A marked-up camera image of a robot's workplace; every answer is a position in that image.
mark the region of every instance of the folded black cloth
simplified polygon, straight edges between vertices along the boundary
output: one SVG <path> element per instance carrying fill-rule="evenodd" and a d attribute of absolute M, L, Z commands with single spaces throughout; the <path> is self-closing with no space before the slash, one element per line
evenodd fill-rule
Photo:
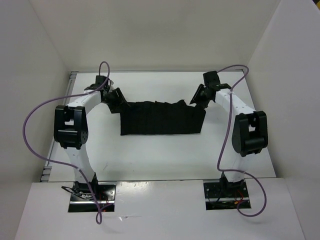
<path fill-rule="evenodd" d="M 199 134 L 206 116 L 200 106 L 184 100 L 167 102 L 129 102 L 120 113 L 121 135 Z"/>

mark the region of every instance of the black garment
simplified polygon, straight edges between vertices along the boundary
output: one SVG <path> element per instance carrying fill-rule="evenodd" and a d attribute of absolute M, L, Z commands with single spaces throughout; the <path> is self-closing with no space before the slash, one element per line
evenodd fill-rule
<path fill-rule="evenodd" d="M 121 135 L 199 134 L 206 111 L 188 106 L 184 100 L 167 102 L 129 102 L 120 113 Z"/>

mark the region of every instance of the table surface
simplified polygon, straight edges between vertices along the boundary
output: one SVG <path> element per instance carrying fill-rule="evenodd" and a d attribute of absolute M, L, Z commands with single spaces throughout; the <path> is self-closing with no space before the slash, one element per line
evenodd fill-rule
<path fill-rule="evenodd" d="M 252 209 L 264 200 L 258 184 L 247 179 Z M 304 235 L 284 179 L 263 178 L 268 202 L 257 217 L 236 209 L 206 210 L 202 180 L 117 182 L 114 212 L 68 213 L 70 182 L 33 183 L 15 240 L 303 240 Z"/>
<path fill-rule="evenodd" d="M 72 94 L 79 94 L 94 83 L 96 73 L 78 73 Z M 221 83 L 234 84 L 241 71 L 219 73 Z M 203 72 L 115 72 L 110 74 L 128 102 L 158 101 L 187 104 L 203 83 Z M 246 81 L 234 92 L 250 107 L 253 102 Z M 228 113 L 210 102 L 200 134 L 189 135 L 120 135 L 120 114 L 111 114 L 101 103 L 88 115 L 89 138 L 86 144 L 90 164 L 99 181 L 155 181 L 218 179 L 217 160 L 226 134 Z M 231 168 L 236 153 L 227 146 L 222 168 Z M 58 143 L 50 158 L 69 162 Z M 258 178 L 273 178 L 268 149 L 254 156 L 248 172 Z M 73 169 L 53 164 L 50 182 L 74 181 Z"/>

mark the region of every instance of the black fabric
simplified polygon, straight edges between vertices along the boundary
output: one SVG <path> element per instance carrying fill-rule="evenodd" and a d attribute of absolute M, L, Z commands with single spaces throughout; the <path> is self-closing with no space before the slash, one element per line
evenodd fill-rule
<path fill-rule="evenodd" d="M 167 102 L 129 102 L 120 113 L 121 135 L 199 134 L 206 111 L 188 106 L 184 100 Z"/>

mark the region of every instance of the white wall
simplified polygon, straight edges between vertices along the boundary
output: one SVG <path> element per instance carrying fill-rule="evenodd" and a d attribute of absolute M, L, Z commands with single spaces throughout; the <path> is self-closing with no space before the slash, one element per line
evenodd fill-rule
<path fill-rule="evenodd" d="M 66 65 L 204 70 L 248 63 L 279 0 L 30 0 Z"/>
<path fill-rule="evenodd" d="M 14 239 L 31 182 L 44 162 L 29 153 L 22 125 L 38 103 L 64 95 L 69 74 L 31 4 L 0 1 L 0 239 Z M 32 146 L 47 155 L 52 140 L 54 103 L 27 126 Z"/>
<path fill-rule="evenodd" d="M 320 210 L 320 11 L 312 0 L 281 0 L 250 62 L 256 108 L 268 117 L 269 152 L 287 178 L 307 240 L 318 240 Z"/>

